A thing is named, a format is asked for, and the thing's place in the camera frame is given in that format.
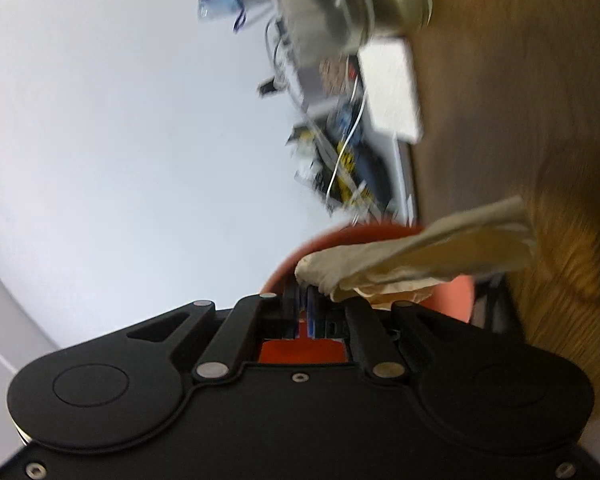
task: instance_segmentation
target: cloth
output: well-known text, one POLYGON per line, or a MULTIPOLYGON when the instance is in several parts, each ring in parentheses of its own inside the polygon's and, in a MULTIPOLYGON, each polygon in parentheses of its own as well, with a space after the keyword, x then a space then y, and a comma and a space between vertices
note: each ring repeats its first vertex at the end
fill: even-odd
POLYGON ((535 250, 525 205, 516 196, 440 219, 419 235, 309 254, 298 263, 296 278, 332 301, 363 296, 374 306, 386 305, 387 295, 426 297, 431 287, 460 274, 520 269, 535 250))

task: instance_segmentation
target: wood grain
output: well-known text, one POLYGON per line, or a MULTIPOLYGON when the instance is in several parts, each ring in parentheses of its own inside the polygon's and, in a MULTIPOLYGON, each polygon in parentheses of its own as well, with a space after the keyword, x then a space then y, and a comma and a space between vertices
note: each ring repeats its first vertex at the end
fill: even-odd
POLYGON ((525 196, 539 256, 514 299, 529 341, 589 374, 600 413, 600 0, 434 0, 408 39, 424 223, 525 196))

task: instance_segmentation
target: folded fabric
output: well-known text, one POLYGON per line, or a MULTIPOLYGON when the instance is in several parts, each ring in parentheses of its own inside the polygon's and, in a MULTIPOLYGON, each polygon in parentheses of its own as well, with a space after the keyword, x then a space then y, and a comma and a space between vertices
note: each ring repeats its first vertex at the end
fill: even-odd
POLYGON ((387 304, 404 292, 426 297, 428 288, 460 274, 528 266, 535 249, 524 202, 516 196, 440 219, 415 236, 309 254, 298 263, 296 278, 332 301, 363 296, 387 304))

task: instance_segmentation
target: wooden table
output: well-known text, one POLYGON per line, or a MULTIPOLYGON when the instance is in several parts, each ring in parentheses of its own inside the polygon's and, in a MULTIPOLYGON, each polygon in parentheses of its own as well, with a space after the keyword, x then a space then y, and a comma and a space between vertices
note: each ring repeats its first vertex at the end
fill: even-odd
POLYGON ((421 218, 522 193, 539 256, 510 281, 528 338, 587 371, 600 414, 600 0, 434 0, 409 39, 421 218))

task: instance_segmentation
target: screw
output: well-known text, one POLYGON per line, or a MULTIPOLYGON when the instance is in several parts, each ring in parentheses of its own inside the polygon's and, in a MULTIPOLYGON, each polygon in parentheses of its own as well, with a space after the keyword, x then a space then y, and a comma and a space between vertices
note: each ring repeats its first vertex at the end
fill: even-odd
POLYGON ((576 466, 571 462, 562 462, 557 468, 555 468, 556 478, 571 478, 576 474, 576 466))
POLYGON ((307 374, 293 374, 291 376, 291 380, 295 383, 305 383, 309 380, 309 375, 307 374))
POLYGON ((196 373, 205 379, 219 379, 229 373, 229 367, 224 363, 209 361, 198 365, 196 373))
POLYGON ((24 471, 31 480, 42 480, 46 476, 46 468, 38 462, 27 464, 24 471))
POLYGON ((400 363, 385 361, 374 366, 373 373, 381 379, 395 379, 404 374, 404 366, 400 363))

